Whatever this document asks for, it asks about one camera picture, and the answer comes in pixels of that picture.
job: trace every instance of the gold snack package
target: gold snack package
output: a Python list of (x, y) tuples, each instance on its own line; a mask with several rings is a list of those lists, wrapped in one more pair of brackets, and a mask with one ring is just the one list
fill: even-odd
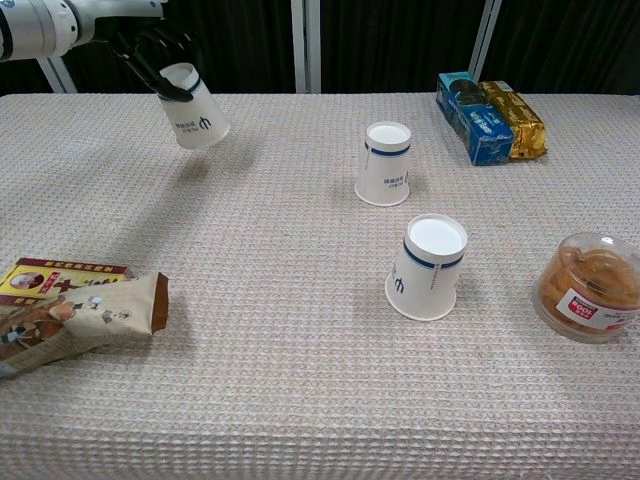
[(480, 82), (478, 86), (513, 131), (509, 159), (538, 158), (547, 153), (544, 122), (507, 83)]
[(134, 278), (128, 267), (21, 258), (0, 282), (0, 318), (44, 298)]
[(0, 378), (101, 345), (165, 328), (168, 280), (161, 273), (69, 290), (0, 319)]

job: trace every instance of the food wrapper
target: food wrapper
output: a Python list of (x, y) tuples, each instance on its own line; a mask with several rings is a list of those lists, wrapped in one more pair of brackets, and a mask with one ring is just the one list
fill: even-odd
[(480, 82), (479, 86), (513, 131), (510, 159), (538, 158), (547, 153), (544, 122), (507, 83)]
[(65, 292), (0, 319), (0, 377), (165, 327), (168, 280), (161, 273)]
[(70, 290), (134, 278), (127, 267), (21, 258), (0, 281), (0, 317)]
[(469, 72), (438, 75), (436, 102), (464, 143), (473, 165), (509, 161), (513, 132)]

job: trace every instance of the black curtain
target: black curtain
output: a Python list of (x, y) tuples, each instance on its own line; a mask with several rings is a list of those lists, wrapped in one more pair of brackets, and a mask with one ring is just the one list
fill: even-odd
[(640, 94), (640, 1), (504, 0), (482, 77), (521, 92)]
[[(295, 91), (290, 0), (173, 0), (167, 8), (201, 38), (212, 92)], [(161, 52), (149, 55), (170, 63)], [(106, 45), (78, 47), (64, 61), (80, 92), (149, 91)]]
[(0, 63), (0, 96), (9, 93), (51, 93), (38, 62), (17, 60)]
[(467, 70), (481, 0), (323, 0), (322, 91), (434, 91)]

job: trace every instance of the white paper cup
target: white paper cup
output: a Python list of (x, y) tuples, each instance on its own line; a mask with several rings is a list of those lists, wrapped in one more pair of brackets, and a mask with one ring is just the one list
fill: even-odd
[(402, 203), (409, 196), (411, 130), (398, 122), (374, 123), (364, 146), (356, 195), (379, 207)]
[(462, 225), (446, 215), (419, 215), (385, 282), (389, 303), (413, 320), (437, 320), (456, 303), (456, 283), (467, 245)]
[(182, 147), (210, 147), (227, 135), (231, 124), (218, 108), (193, 65), (176, 63), (160, 70), (160, 75), (193, 95), (190, 102), (176, 102), (159, 96), (162, 108)]

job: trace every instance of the blue snack box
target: blue snack box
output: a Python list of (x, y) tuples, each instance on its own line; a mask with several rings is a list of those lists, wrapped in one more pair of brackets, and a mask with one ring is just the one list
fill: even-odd
[(513, 132), (468, 72), (438, 75), (436, 101), (464, 142), (473, 165), (509, 161)]

